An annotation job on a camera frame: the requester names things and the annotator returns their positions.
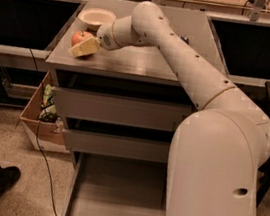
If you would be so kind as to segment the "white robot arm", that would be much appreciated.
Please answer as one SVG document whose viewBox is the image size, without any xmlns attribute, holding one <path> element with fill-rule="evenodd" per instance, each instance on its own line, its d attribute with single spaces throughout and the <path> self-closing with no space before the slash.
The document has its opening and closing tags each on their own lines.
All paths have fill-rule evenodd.
<svg viewBox="0 0 270 216">
<path fill-rule="evenodd" d="M 71 54 L 127 46 L 155 46 L 196 107 L 171 141 L 165 216 L 256 216 L 257 170 L 270 157 L 265 112 L 178 37 L 153 2 L 102 24 Z"/>
</svg>

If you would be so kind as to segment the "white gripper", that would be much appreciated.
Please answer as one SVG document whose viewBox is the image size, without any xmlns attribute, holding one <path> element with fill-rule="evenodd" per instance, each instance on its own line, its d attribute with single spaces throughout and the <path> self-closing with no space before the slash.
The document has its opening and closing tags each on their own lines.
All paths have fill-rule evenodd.
<svg viewBox="0 0 270 216">
<path fill-rule="evenodd" d="M 112 31 L 113 24 L 107 23 L 102 24 L 98 28 L 97 38 L 93 36 L 86 44 L 78 44 L 70 47 L 70 55 L 74 58 L 83 57 L 86 55 L 91 55 L 99 51 L 100 45 L 102 48 L 112 51 L 120 48 L 118 43 L 114 39 L 114 33 Z"/>
</svg>

